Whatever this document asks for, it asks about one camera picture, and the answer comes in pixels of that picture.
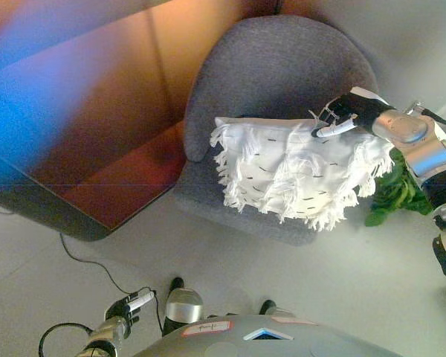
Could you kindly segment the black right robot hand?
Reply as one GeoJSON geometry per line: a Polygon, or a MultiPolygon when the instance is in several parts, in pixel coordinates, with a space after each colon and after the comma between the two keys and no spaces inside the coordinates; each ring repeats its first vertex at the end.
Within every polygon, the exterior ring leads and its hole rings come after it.
{"type": "Polygon", "coordinates": [[[328,102],[320,111],[318,120],[326,125],[311,132],[313,138],[329,138],[355,128],[390,142],[372,129],[384,112],[395,109],[376,93],[358,86],[328,102]]]}

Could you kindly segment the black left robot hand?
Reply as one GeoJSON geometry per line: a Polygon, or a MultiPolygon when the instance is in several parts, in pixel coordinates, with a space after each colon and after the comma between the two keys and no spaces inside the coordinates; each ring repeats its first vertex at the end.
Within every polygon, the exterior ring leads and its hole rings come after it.
{"type": "Polygon", "coordinates": [[[105,312],[104,320],[107,321],[114,317],[123,318],[126,327],[130,329],[133,324],[139,321],[138,313],[140,309],[155,298],[155,291],[141,295],[139,292],[133,292],[130,295],[114,302],[105,312]]]}

